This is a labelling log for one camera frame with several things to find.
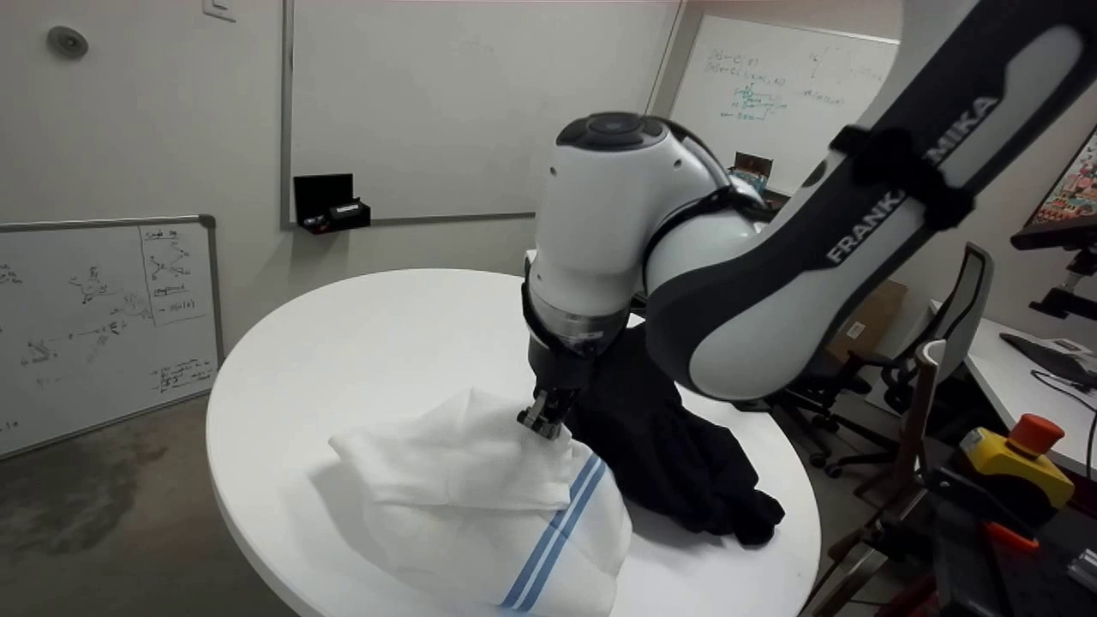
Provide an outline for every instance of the floor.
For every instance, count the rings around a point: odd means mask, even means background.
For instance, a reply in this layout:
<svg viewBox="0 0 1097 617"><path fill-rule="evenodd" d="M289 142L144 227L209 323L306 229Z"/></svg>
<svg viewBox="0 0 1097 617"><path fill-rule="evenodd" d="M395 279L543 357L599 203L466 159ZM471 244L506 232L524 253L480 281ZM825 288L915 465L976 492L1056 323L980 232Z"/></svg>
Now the floor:
<svg viewBox="0 0 1097 617"><path fill-rule="evenodd" d="M886 420L862 403L842 408ZM291 614L222 533L203 411L203 403L161 408L0 463L0 614ZM822 544L871 513L855 496L855 480L808 475L822 509ZM873 614L899 588L899 575L886 572L842 614Z"/></svg>

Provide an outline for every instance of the white cloth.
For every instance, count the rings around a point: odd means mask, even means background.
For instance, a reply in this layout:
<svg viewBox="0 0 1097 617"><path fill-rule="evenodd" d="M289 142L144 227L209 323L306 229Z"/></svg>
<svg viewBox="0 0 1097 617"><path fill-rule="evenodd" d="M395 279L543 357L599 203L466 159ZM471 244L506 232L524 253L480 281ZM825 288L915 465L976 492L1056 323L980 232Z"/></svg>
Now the white cloth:
<svg viewBox="0 0 1097 617"><path fill-rule="evenodd" d="M466 390L334 448L363 488L376 567L466 607L610 614L632 521L615 475L568 431L519 427L519 397Z"/></svg>

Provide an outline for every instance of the black cloth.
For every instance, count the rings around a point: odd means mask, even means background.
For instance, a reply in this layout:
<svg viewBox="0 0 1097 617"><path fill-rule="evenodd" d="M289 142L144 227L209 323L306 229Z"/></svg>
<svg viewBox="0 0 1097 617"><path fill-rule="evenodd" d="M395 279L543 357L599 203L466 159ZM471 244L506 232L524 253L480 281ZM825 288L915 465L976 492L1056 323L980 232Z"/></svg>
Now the black cloth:
<svg viewBox="0 0 1097 617"><path fill-rule="evenodd" d="M643 332L627 331L599 357L593 390L567 420L616 478L627 502L689 533L766 544L785 518L759 488L742 441L681 408L676 383L649 360Z"/></svg>

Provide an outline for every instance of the blue stripe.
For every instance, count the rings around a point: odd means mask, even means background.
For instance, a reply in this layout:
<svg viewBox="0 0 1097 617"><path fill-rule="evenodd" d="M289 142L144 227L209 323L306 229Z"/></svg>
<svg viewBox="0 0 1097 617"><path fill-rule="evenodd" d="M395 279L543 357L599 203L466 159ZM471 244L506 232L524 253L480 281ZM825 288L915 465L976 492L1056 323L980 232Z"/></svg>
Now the blue stripe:
<svg viewBox="0 0 1097 617"><path fill-rule="evenodd" d="M543 589L544 589L544 584L547 584L547 575L552 575L552 569L554 569L554 563L558 563L558 551L562 551L562 544L574 540L574 533L576 533L576 526L580 526L580 518L582 518L582 512L585 512L596 485L604 480L604 475L607 475L607 465L596 465L596 475L590 478L590 485L585 485L582 493L580 493L580 503L568 512L567 528L562 528L558 540L547 544L544 567L538 569L535 584L529 588L524 601L519 605L522 614L538 605L538 598L543 598Z"/></svg>
<svg viewBox="0 0 1097 617"><path fill-rule="evenodd" d="M558 536L562 521L568 518L568 512L576 509L576 493L580 488L590 480L590 475L599 465L596 456L585 460L585 465L580 471L580 478L574 480L568 488L568 509L554 512L547 518L547 528L543 533L538 544L529 551L519 581L512 584L502 609L513 609L519 607L519 598L524 595L529 581L538 572L538 563L543 563L543 551L552 544L552 540Z"/></svg>

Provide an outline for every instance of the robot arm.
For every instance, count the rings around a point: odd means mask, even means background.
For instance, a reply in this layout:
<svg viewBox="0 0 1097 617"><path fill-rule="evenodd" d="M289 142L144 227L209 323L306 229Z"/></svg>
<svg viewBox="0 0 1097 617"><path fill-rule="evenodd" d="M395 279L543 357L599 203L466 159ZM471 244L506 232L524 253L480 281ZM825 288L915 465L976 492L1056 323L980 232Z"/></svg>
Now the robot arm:
<svg viewBox="0 0 1097 617"><path fill-rule="evenodd" d="M568 124L524 281L538 373L524 423L552 435L632 297L649 307L651 360L679 383L724 403L792 383L842 316L958 227L1095 71L1085 0L985 0L915 76L892 76L871 132L848 127L825 175L768 227L752 220L759 191L728 179L689 132L632 112Z"/></svg>

